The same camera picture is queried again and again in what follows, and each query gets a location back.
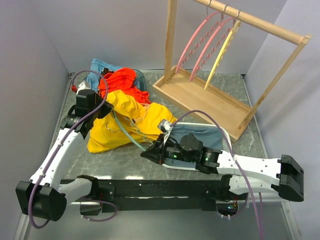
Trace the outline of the green hanger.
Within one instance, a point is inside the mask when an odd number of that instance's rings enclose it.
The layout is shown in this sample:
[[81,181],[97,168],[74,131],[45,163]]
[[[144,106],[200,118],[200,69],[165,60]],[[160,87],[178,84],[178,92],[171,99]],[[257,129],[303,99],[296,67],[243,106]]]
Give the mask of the green hanger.
[[[143,152],[145,152],[145,151],[146,151],[146,148],[144,148],[140,143],[138,143],[138,142],[126,131],[126,129],[123,127],[123,125],[122,125],[121,122],[119,121],[119,119],[118,119],[118,117],[117,117],[117,115],[116,115],[116,112],[115,112],[114,110],[112,110],[111,113],[112,113],[112,116],[113,116],[113,118],[114,118],[117,126],[118,126],[118,129],[112,130],[112,129],[110,129],[110,128],[108,127],[107,124],[106,124],[106,128],[107,128],[109,131],[111,131],[112,133],[116,133],[116,132],[118,132],[118,131],[122,131],[122,132],[130,139],[130,141],[131,141],[134,145],[136,145],[140,150],[142,150]],[[132,127],[134,127],[135,132],[136,132],[138,135],[141,135],[141,136],[142,136],[142,139],[143,139],[143,141],[144,141],[145,143],[149,143],[150,145],[153,144],[153,141],[151,141],[149,138],[147,138],[147,136],[140,131],[140,129],[137,127],[137,125],[133,122],[133,120],[130,120],[129,118],[128,118],[127,120],[130,121],[130,125],[131,125]]]

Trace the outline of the yellow shorts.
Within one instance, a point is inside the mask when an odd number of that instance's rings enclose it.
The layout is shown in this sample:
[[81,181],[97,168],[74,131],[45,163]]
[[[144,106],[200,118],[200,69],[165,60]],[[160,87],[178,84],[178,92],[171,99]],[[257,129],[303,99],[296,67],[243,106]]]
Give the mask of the yellow shorts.
[[[171,123],[177,120],[166,106],[156,102],[151,104],[139,103],[133,96],[127,95],[121,90],[109,93],[106,101],[113,105],[113,110],[122,126],[139,144],[145,143],[143,137],[136,133],[128,119],[132,120],[151,141],[157,140],[162,133],[158,129],[158,124],[163,119]],[[121,130],[113,133],[107,129],[106,125],[114,131],[119,129],[112,113],[102,119],[97,118],[90,130],[87,143],[87,149],[90,153],[106,152],[131,142]]]

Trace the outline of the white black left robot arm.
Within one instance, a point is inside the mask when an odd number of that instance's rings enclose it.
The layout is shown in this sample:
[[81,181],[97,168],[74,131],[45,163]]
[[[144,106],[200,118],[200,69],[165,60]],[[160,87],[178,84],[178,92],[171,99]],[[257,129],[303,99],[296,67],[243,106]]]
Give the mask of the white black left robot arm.
[[76,146],[85,140],[94,121],[106,117],[113,108],[94,90],[76,94],[76,102],[61,121],[57,139],[45,160],[28,181],[20,181],[15,188],[21,211],[31,221],[41,218],[56,222],[67,206],[78,199],[101,199],[96,177],[80,175],[68,184],[61,184],[61,180]]

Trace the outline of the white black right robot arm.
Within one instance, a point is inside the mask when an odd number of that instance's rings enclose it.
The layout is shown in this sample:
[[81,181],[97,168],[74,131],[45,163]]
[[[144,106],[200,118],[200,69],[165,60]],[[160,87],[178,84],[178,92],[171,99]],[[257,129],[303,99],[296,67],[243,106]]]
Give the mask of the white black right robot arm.
[[204,174],[228,176],[229,182],[218,188],[220,196],[227,200],[253,192],[277,193],[284,200],[304,201],[304,170],[290,155],[271,159],[231,155],[225,150],[205,147],[191,133],[180,141],[160,134],[140,155],[158,165],[174,160],[194,164],[194,169]]

